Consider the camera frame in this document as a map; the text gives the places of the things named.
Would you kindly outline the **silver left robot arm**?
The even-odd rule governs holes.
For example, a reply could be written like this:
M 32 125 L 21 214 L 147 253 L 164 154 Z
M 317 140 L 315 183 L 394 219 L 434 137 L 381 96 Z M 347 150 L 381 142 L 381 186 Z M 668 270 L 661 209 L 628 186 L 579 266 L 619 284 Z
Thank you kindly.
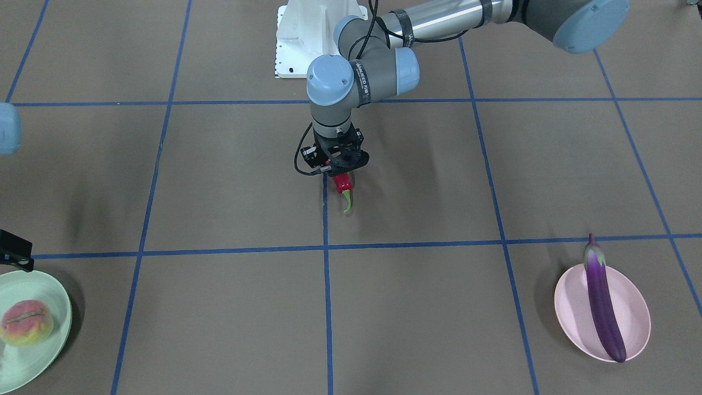
M 420 81 L 414 47 L 456 40 L 490 23 L 518 22 L 568 53 L 586 53 L 606 42 L 629 14 L 628 1 L 430 1 L 379 16 L 378 2 L 364 20 L 346 16 L 335 27 L 338 54 L 314 59 L 306 90 L 314 143 L 296 157 L 309 175 L 336 177 L 369 161 L 363 136 L 351 121 L 354 108 L 410 92 Z

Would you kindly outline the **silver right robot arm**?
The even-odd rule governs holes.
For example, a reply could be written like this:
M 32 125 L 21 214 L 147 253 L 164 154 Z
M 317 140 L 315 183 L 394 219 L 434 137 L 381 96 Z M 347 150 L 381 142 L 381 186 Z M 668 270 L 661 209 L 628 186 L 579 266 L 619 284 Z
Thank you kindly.
M 1 104 L 1 153 L 17 153 L 21 145 L 21 120 L 16 107 L 10 103 Z M 1 230 L 1 264 L 18 268 L 26 273 L 33 272 L 35 260 L 32 258 L 33 244 L 10 231 Z

